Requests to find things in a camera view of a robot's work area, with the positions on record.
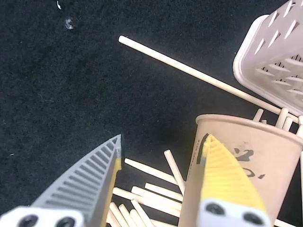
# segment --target pile of sticks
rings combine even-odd
[[[150,219],[140,205],[142,204],[162,211],[177,218],[180,217],[185,191],[185,181],[182,178],[171,151],[166,150],[164,155],[173,175],[128,158],[125,159],[125,163],[164,181],[176,184],[181,193],[173,192],[150,183],[145,184],[145,189],[134,186],[132,187],[131,192],[115,187],[113,189],[113,195],[130,200],[134,209],[128,211],[124,204],[117,207],[114,202],[110,203],[107,214],[107,223],[109,223],[111,227],[176,227],[168,223]],[[294,227],[278,219],[275,221],[275,226]]]

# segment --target basket slot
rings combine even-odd
[[[257,54],[257,53],[259,52],[259,50],[260,50],[261,47],[264,45],[264,43],[265,43],[265,41],[264,41],[264,39],[262,39],[261,42],[259,43],[259,45],[258,45],[256,51],[255,51],[255,54]]]
[[[278,13],[278,11],[275,11],[275,12],[272,14],[272,17],[271,17],[271,20],[270,20],[270,22],[269,22],[268,27],[270,27],[270,26],[273,24],[273,22],[278,18],[279,15],[280,15],[280,14]]]
[[[286,7],[286,10],[285,10],[285,13],[284,13],[284,16],[283,17],[286,17],[287,14],[292,10],[292,8],[295,6],[295,2],[293,2],[292,0],[290,0],[288,2],[288,5]]]
[[[299,23],[296,21],[296,20],[294,20],[293,22],[292,22],[292,24],[290,25],[290,27],[289,27],[289,29],[288,29],[288,31],[287,31],[287,33],[286,33],[286,35],[285,35],[285,39],[297,28],[299,26]]]
[[[297,95],[302,95],[303,96],[303,92],[298,90],[298,89],[291,89],[291,90],[287,90],[288,92],[291,92],[291,93],[295,93]]]
[[[297,81],[297,82],[302,82],[303,83],[303,78],[298,77],[298,75],[291,76],[291,77],[286,77],[286,79]]]
[[[281,33],[277,30],[275,32],[274,36],[272,37],[268,47],[270,47],[275,42],[275,40],[280,37],[280,35],[281,35]]]
[[[269,67],[275,70],[283,71],[283,72],[290,72],[281,62],[276,62],[275,64],[269,64]]]
[[[256,69],[256,71],[262,75],[274,77],[275,75],[270,73],[267,68],[263,67],[261,69]]]
[[[287,58],[285,61],[294,66],[303,67],[303,58],[300,55],[295,55],[291,58]]]
[[[280,85],[283,85],[283,86],[291,86],[289,83],[287,83],[285,80],[282,80],[282,79],[272,80],[271,82],[276,83],[276,84],[280,84]]]

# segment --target long wooden dowel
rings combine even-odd
[[[172,59],[172,58],[170,58],[170,57],[168,57],[168,56],[166,56],[162,53],[159,53],[159,52],[157,52],[157,51],[155,51],[151,48],[148,48],[148,47],[146,47],[146,46],[144,46],[140,43],[137,43],[134,40],[131,40],[131,39],[126,38],[126,37],[121,35],[119,37],[119,42],[124,44],[124,45],[127,45],[127,46],[129,46],[129,47],[131,47],[135,50],[138,50],[138,51],[140,51],[140,52],[142,52],[146,55],[149,55],[149,56],[151,56],[151,57],[153,57],[153,58],[155,58],[155,59],[157,59],[157,60],[159,60],[159,61],[161,61],[165,64],[168,64],[168,65],[170,65],[170,66],[172,66],[172,67],[174,67],[178,70],[181,70],[185,73],[188,73],[189,75],[192,75],[192,76],[194,76],[198,79],[201,79],[201,80],[203,80],[203,81],[205,81],[209,84],[212,84],[212,85],[214,85],[214,86],[216,86],[216,87],[218,87],[218,88],[220,88],[224,91],[227,91],[227,92],[229,92],[229,93],[231,93],[235,96],[238,96],[238,97],[240,97],[240,98],[242,98],[246,101],[249,101],[249,102],[251,102],[255,105],[258,105],[261,108],[266,109],[270,112],[273,112],[275,114],[279,114],[280,111],[281,111],[280,108],[277,108],[277,107],[275,107],[275,106],[273,106],[273,105],[271,105],[267,102],[264,102],[264,101],[254,97],[254,96],[251,96],[251,95],[249,95],[249,94],[247,94],[247,93],[245,93],[245,92],[243,92],[243,91],[241,91],[241,90],[239,90],[239,89],[237,89],[233,86],[225,84],[222,81],[219,81],[218,79],[215,79],[211,76],[208,76],[205,73],[202,73],[202,72],[200,72],[200,71],[198,71],[198,70],[196,70],[192,67],[189,67],[189,66],[187,66],[187,65],[185,65],[185,64],[183,64],[179,61],[176,61],[176,60],[174,60],[174,59]],[[298,118],[296,116],[294,116],[292,114],[288,114],[287,116],[291,117],[294,120],[294,122],[298,123]]]

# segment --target short wooden stick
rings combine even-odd
[[[117,219],[121,227],[128,227],[127,222],[125,221],[123,215],[121,214],[120,210],[114,202],[111,202],[109,204],[109,209],[113,212],[115,218]]]
[[[282,129],[285,131],[289,131],[292,124],[293,124],[293,119],[291,117],[286,117]]]
[[[281,129],[283,127],[283,124],[285,122],[287,114],[288,114],[288,109],[287,108],[282,108],[281,112],[279,114],[278,120],[276,122],[276,127],[277,128]]]
[[[259,122],[262,114],[263,114],[264,110],[263,109],[258,109],[258,111],[256,112],[254,118],[252,119],[254,122]]]
[[[146,183],[145,184],[145,188],[152,191],[152,192],[156,192],[158,194],[170,197],[172,199],[178,200],[178,201],[183,201],[183,195],[177,192],[173,192],[171,190],[168,190],[166,188],[162,188],[150,183]]]
[[[286,222],[280,221],[278,219],[275,220],[275,226],[277,226],[277,227],[295,227]]]
[[[136,200],[131,200],[134,208],[138,212],[139,216],[141,217],[142,221],[146,225],[146,227],[154,227],[150,218],[147,216],[143,208],[140,206],[140,204]]]
[[[303,139],[303,124],[299,125],[299,128],[298,128],[298,131],[297,131],[296,135]]]
[[[180,217],[180,211],[179,210],[176,210],[174,208],[171,208],[171,207],[168,207],[168,206],[165,206],[163,204],[159,204],[157,202],[154,202],[152,200],[149,200],[147,198],[144,198],[142,196],[139,196],[139,195],[136,195],[136,194],[133,194],[131,192],[128,192],[128,191],[125,191],[123,189],[120,189],[120,188],[114,188],[113,189],[113,194],[114,195],[117,195],[117,196],[120,196],[120,197],[123,197],[125,199],[128,199],[128,200],[137,200],[140,204],[143,204],[147,207],[151,207],[153,209],[156,209],[156,210],[160,210],[164,213],[167,213],[167,214],[170,214],[170,215],[173,215],[175,217]]]
[[[144,190],[142,188],[134,186],[132,188],[132,193],[136,195],[140,195],[142,197],[145,197],[147,199],[153,200],[153,201],[158,201],[159,203],[164,203],[167,206],[170,206],[176,210],[180,210],[182,208],[182,204],[173,200],[170,200],[168,198],[165,198],[163,196],[157,195],[155,193],[149,192],[147,190]]]
[[[111,227],[121,227],[111,210],[108,210],[106,222],[109,223]]]
[[[185,183],[184,183],[184,180],[183,180],[183,177],[180,173],[180,170],[176,164],[176,161],[171,153],[170,150],[166,150],[164,152],[164,155],[165,155],[165,158],[170,166],[170,169],[172,171],[172,174],[174,175],[177,183],[178,183],[178,186],[180,188],[180,191],[182,193],[182,195],[184,195],[184,191],[185,191]]]
[[[156,220],[151,220],[152,224],[155,226],[155,227],[177,227],[177,226],[174,226],[174,225],[171,225],[171,224],[168,224],[168,223],[164,223],[164,222],[161,222],[161,221],[156,221]]]
[[[138,227],[146,227],[136,210],[131,210],[130,215]]]
[[[147,174],[153,175],[153,176],[155,176],[157,178],[160,178],[160,179],[162,179],[164,181],[168,181],[170,183],[178,185],[176,179],[174,178],[174,176],[169,175],[167,173],[164,173],[164,172],[162,172],[162,171],[160,171],[158,169],[155,169],[155,168],[152,168],[150,166],[144,165],[142,163],[130,160],[128,158],[126,158],[124,162],[126,164],[129,164],[132,167],[135,167],[135,168],[137,168],[137,169],[139,169],[139,170],[147,173]]]
[[[129,227],[137,227],[136,223],[134,222],[134,220],[132,219],[132,217],[130,216],[127,208],[125,207],[124,204],[121,204],[119,206],[119,210],[121,212],[121,214],[123,215],[125,221],[127,222]]]

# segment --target black table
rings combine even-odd
[[[63,0],[59,10],[55,0],[2,1],[0,212],[31,204],[119,133],[126,157],[168,173],[163,151],[171,149],[185,178],[196,116],[252,118],[258,107],[118,43],[119,35],[252,94],[235,80],[233,59],[253,20],[284,2]],[[277,119],[265,117],[270,124]],[[302,226],[299,172],[297,166],[279,214],[296,226]],[[130,190],[145,182],[177,189],[130,166],[116,185]]]

